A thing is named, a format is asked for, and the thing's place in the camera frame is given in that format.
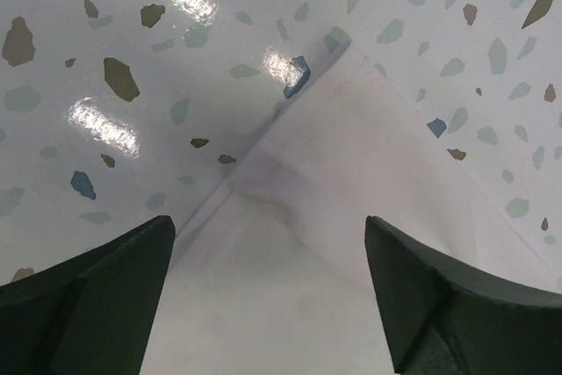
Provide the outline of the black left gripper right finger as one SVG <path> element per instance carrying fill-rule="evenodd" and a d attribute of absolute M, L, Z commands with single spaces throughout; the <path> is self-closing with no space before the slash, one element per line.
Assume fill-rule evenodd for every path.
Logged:
<path fill-rule="evenodd" d="M 364 244 L 397 374 L 559 374 L 561 296 L 479 270 L 379 217 Z"/>

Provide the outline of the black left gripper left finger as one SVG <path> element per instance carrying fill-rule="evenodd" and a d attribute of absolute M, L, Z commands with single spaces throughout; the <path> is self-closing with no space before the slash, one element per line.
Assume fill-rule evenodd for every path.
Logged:
<path fill-rule="evenodd" d="M 3 374 L 137 374 L 176 229 L 156 216 L 1 288 Z"/>

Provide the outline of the white t shirt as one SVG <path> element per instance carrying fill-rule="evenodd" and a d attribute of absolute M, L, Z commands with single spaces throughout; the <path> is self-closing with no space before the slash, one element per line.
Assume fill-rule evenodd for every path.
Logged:
<path fill-rule="evenodd" d="M 142 372 L 397 374 L 364 244 L 370 217 L 560 294 L 412 107 L 349 46 L 182 232 Z"/>

